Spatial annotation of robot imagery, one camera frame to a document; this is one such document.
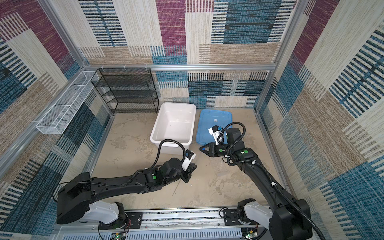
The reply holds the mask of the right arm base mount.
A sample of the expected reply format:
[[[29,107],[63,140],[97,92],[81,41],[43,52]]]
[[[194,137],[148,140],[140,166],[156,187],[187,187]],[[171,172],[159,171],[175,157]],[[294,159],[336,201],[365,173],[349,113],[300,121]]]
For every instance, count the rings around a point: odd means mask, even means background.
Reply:
[[[219,210],[219,216],[224,219],[225,226],[261,225],[258,221],[246,220],[245,217],[241,217],[241,214],[238,213],[237,209],[223,207]]]

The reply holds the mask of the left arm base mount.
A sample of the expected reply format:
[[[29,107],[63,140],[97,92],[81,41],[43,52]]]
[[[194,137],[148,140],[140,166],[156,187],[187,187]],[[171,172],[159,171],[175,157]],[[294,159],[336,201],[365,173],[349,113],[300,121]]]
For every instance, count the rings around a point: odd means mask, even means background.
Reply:
[[[143,212],[125,212],[125,216],[110,224],[99,223],[99,230],[139,229],[142,224]]]

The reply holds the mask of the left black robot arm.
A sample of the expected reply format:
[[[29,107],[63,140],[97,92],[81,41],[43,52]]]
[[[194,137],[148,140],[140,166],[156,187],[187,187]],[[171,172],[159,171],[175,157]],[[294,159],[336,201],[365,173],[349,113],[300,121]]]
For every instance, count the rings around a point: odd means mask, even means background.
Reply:
[[[120,195],[145,194],[183,180],[188,183],[197,165],[192,163],[196,154],[185,149],[181,143],[181,159],[171,158],[158,165],[137,170],[131,176],[115,178],[92,178],[90,173],[81,173],[69,182],[58,185],[54,190],[57,197],[57,224],[65,225],[78,220],[99,221],[106,225],[122,224],[126,220],[124,207],[120,203],[108,204],[103,200]]]

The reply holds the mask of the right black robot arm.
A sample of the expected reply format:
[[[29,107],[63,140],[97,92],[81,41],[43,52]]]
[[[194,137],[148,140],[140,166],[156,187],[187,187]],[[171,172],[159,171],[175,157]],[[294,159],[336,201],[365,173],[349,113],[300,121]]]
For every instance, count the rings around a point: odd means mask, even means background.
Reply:
[[[307,240],[314,233],[321,240],[326,238],[312,220],[309,204],[304,199],[296,199],[280,185],[256,152],[245,146],[244,124],[232,122],[224,128],[215,125],[208,131],[215,141],[200,147],[200,151],[210,158],[223,157],[229,166],[237,166],[268,202],[268,207],[254,199],[239,202],[237,213],[241,224],[256,222],[270,232],[274,240]]]

